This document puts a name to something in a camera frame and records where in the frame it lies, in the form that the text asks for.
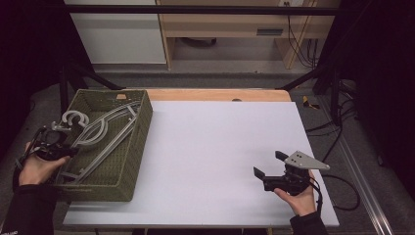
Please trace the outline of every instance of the basket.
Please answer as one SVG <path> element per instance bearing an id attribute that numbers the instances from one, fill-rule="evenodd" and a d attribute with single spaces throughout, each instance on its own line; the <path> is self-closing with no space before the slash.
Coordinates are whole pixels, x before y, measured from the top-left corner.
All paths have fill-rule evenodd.
<path id="1" fill-rule="evenodd" d="M 88 115 L 91 123 L 107 112 L 134 101 L 140 102 L 140 109 L 132 132 L 79 184 L 56 181 L 54 186 L 61 191 L 60 201 L 129 202 L 132 200 L 153 115 L 147 91 L 78 90 L 68 108 Z M 65 171 L 79 175 L 80 171 L 108 146 L 128 122 L 128 117 L 109 121 L 105 137 L 94 145 L 81 146 L 78 154 L 65 165 Z M 82 129 L 81 126 L 73 125 L 66 142 L 73 143 Z"/>

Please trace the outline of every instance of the black sleeve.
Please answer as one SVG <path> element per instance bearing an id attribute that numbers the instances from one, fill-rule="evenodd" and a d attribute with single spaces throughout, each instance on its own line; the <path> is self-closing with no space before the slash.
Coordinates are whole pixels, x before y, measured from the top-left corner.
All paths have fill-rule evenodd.
<path id="1" fill-rule="evenodd" d="M 305 216 L 295 216 L 290 219 L 295 235 L 326 235 L 327 230 L 317 212 Z"/>
<path id="2" fill-rule="evenodd" d="M 53 234 L 53 212 L 57 197 L 58 191 L 47 185 L 18 187 L 9 206 L 1 235 Z"/>

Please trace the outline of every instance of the human hand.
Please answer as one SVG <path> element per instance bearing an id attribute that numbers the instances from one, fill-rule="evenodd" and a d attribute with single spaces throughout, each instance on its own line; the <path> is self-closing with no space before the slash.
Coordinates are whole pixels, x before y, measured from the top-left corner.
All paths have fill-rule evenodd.
<path id="1" fill-rule="evenodd" d="M 311 178 L 314 178 L 311 170 L 308 171 Z M 315 209 L 315 202 L 314 202 L 314 191 L 311 186 L 308 186 L 304 191 L 296 196 L 291 196 L 287 194 L 285 191 L 276 188 L 274 189 L 274 193 L 278 195 L 282 200 L 287 202 L 293 212 L 299 216 L 304 216 L 309 213 L 316 212 Z"/>
<path id="2" fill-rule="evenodd" d="M 31 154 L 25 161 L 21 174 L 19 175 L 19 185 L 40 184 L 48 180 L 52 173 L 61 165 L 64 165 L 70 156 L 63 157 L 56 161 L 45 161 Z"/>

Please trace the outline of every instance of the white tabletop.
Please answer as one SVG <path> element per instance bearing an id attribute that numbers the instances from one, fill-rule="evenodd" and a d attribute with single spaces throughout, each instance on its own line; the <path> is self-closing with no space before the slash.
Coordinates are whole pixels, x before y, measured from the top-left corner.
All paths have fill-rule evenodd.
<path id="1" fill-rule="evenodd" d="M 153 101 L 134 198 L 72 203 L 65 225 L 94 227 L 275 227 L 290 207 L 265 192 L 253 167 L 281 176 L 276 150 L 313 156 L 292 102 Z M 322 219 L 339 222 L 318 170 Z"/>

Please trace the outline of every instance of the black curtain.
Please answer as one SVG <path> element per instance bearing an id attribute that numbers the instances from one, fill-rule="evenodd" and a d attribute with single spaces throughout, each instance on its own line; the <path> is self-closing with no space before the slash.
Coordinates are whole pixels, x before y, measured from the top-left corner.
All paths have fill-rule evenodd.
<path id="1" fill-rule="evenodd" d="M 63 0 L 4 0 L 0 8 L 0 160 L 14 141 L 30 110 L 30 96 L 59 82 L 64 64 L 91 63 L 65 12 L 51 12 L 46 3 Z"/>
<path id="2" fill-rule="evenodd" d="M 415 4 L 378 0 L 341 79 L 357 84 L 362 122 L 386 166 L 415 200 Z"/>

